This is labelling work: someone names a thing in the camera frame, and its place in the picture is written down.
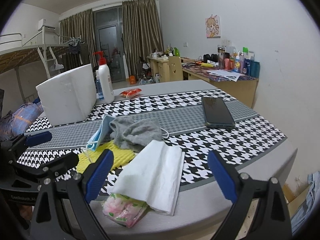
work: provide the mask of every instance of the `curtain rod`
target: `curtain rod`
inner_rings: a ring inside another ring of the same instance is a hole
[[[141,1],[141,0],[124,0],[124,1],[119,1],[119,2],[106,3],[106,4],[102,4],[102,5],[99,5],[99,6],[96,6],[96,7],[92,7],[92,8],[83,10],[83,11],[81,11],[81,12],[84,12],[84,11],[87,11],[87,10],[90,10],[90,9],[93,10],[93,9],[96,9],[96,8],[99,8],[99,7],[103,7],[103,6],[107,6],[107,5],[113,5],[113,4],[117,4],[117,3],[123,3],[123,2],[126,2],[126,1]],[[76,15],[76,14],[78,14],[78,13],[72,14],[72,15],[66,17],[66,18],[63,18],[62,20],[67,19],[67,18],[69,18],[69,17],[71,17],[71,16],[74,16],[74,15]]]

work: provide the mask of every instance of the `blue gripper pad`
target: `blue gripper pad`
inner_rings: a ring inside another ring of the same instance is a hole
[[[95,170],[92,171],[92,175],[86,183],[86,193],[84,198],[88,204],[90,203],[90,201],[97,198],[102,188],[102,185],[112,168],[113,152],[110,150],[104,150],[101,156],[98,158],[98,160],[95,163],[90,164],[89,166],[97,163],[98,165],[96,166]]]
[[[45,142],[50,142],[52,139],[52,134],[49,131],[38,133],[35,135],[28,136],[24,142],[25,146],[33,147]]]
[[[208,153],[208,166],[226,199],[237,201],[236,185],[213,151]]]

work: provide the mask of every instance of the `canvas picture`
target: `canvas picture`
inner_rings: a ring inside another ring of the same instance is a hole
[[[211,15],[209,18],[205,19],[207,38],[220,37],[220,19],[218,15]]]

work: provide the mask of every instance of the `air conditioner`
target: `air conditioner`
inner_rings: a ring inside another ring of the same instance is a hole
[[[54,24],[50,23],[46,19],[41,19],[38,23],[38,31],[42,30],[42,27],[44,26],[46,30],[48,31],[55,31],[56,27],[53,26]]]

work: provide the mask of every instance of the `smartphone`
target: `smartphone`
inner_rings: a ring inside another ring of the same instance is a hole
[[[222,98],[202,97],[205,125],[209,128],[233,128],[236,123]]]

